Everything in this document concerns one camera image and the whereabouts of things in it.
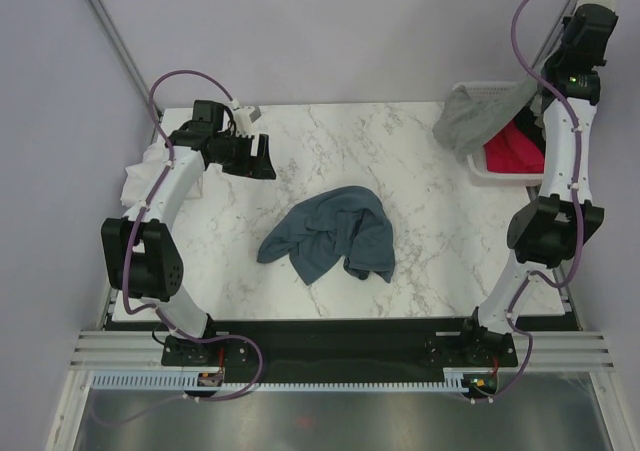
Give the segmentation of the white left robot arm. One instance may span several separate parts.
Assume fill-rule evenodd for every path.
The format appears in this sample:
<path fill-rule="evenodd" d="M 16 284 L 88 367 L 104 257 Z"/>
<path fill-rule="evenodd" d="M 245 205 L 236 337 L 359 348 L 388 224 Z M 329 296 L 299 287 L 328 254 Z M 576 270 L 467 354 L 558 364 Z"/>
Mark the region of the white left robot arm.
<path fill-rule="evenodd" d="M 220 342 L 207 332 L 210 317 L 183 284 L 184 264 L 171 231 L 189 191 L 209 166 L 239 177 L 275 179 L 268 136 L 251 133 L 255 113 L 237 102 L 195 101 L 187 121 L 159 135 L 159 168 L 141 198 L 101 227 L 109 283 L 120 292 L 125 312 L 155 313 L 186 339 L 185 353 L 198 364 L 215 360 Z"/>

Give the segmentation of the teal blue polo shirt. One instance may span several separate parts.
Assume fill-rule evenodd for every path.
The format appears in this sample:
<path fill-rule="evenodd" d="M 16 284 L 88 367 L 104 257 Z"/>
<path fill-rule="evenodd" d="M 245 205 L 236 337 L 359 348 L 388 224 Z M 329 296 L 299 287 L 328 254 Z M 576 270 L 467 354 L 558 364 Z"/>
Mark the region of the teal blue polo shirt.
<path fill-rule="evenodd" d="M 293 206 L 263 240 L 256 261 L 285 256 L 307 286 L 339 261 L 352 277 L 366 280 L 374 273 L 389 283 L 396 264 L 393 226 L 373 191 L 337 188 Z"/>

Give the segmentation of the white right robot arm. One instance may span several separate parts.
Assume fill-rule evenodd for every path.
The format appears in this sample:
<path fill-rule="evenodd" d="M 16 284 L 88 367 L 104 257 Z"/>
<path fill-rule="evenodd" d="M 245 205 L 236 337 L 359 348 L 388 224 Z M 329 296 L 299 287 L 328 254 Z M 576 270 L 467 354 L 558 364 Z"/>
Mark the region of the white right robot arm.
<path fill-rule="evenodd" d="M 491 294 L 465 322 L 458 352 L 483 363 L 516 330 L 534 281 L 555 283 L 549 273 L 565 261 L 578 268 L 583 246 L 604 220 L 589 184 L 589 140 L 601 95 L 598 68 L 618 16 L 617 0 L 577 0 L 564 18 L 560 42 L 540 71 L 546 135 L 544 174 L 538 196 L 509 225 L 509 258 Z"/>

